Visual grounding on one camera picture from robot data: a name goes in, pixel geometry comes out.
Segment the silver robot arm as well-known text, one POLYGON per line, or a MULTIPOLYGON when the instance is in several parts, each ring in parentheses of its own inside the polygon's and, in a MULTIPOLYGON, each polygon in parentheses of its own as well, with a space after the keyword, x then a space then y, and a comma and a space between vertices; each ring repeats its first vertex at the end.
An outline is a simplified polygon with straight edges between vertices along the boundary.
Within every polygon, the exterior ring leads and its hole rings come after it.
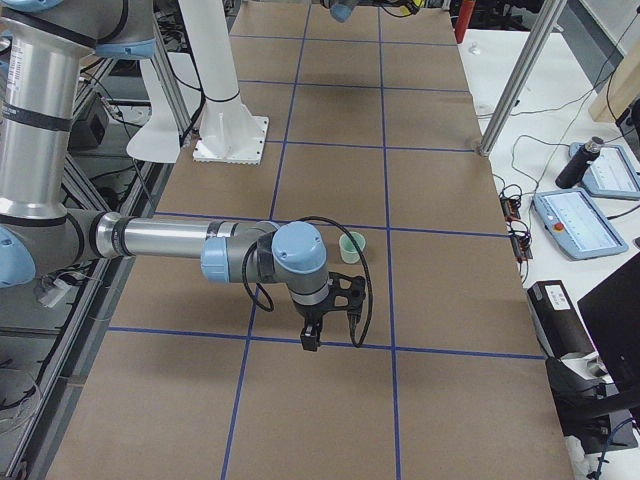
POLYGON ((330 12, 331 17, 339 23, 345 23, 359 5, 380 8, 394 18, 406 18, 417 15, 428 2, 425 0, 326 0, 319 4, 330 12))
POLYGON ((151 57, 152 3, 5 1, 1 19, 12 36, 1 124, 2 286, 99 258, 196 258, 212 282, 285 284, 304 319, 301 344, 316 350, 330 279, 313 225, 153 220, 61 203, 81 60, 151 57))

